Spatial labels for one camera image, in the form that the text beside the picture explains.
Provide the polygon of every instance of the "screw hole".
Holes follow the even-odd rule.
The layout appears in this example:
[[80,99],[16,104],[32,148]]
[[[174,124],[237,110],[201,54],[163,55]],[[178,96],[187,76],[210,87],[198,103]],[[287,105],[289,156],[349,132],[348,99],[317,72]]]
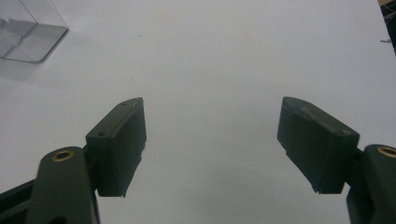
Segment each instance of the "screw hole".
[[70,152],[66,151],[66,152],[61,152],[58,155],[56,155],[56,159],[61,160],[64,159],[66,157],[70,156]]
[[65,224],[67,223],[66,217],[56,217],[49,224]]
[[393,147],[378,147],[378,152],[387,157],[396,158],[396,149]]
[[52,160],[53,161],[65,161],[65,160],[69,160],[70,158],[72,158],[74,156],[74,151],[72,150],[65,150],[65,151],[60,151],[58,153],[56,153],[53,157]]

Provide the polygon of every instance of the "transparent plastic box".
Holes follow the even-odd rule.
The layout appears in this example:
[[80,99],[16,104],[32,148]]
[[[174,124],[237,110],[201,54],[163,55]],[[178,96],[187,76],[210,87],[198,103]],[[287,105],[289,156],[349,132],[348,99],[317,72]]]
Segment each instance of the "transparent plastic box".
[[39,63],[62,40],[67,26],[50,0],[0,0],[0,57]]

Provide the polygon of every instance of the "brass insert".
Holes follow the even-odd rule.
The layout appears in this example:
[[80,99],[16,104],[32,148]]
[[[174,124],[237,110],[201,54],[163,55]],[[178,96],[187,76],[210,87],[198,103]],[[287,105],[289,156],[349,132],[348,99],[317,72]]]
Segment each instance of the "brass insert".
[[396,148],[393,147],[378,147],[378,152],[387,157],[396,159]]
[[57,152],[55,155],[52,156],[53,161],[66,161],[69,160],[74,156],[74,151],[72,150],[63,150]]

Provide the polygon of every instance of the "white table surface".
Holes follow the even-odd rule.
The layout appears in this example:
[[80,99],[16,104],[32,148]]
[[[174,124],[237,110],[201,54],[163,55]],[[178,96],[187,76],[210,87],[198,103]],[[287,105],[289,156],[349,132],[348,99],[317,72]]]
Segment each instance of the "white table surface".
[[348,223],[276,140],[282,97],[396,146],[396,63],[374,0],[54,0],[70,28],[42,64],[0,61],[0,191],[54,149],[83,147],[142,96],[148,141],[102,223]]

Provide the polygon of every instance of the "plastic container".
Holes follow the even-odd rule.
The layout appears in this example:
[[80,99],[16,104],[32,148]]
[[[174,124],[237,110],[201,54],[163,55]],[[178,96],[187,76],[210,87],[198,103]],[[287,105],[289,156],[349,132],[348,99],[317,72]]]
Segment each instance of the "plastic container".
[[0,0],[0,57],[42,62],[67,33],[50,0]]

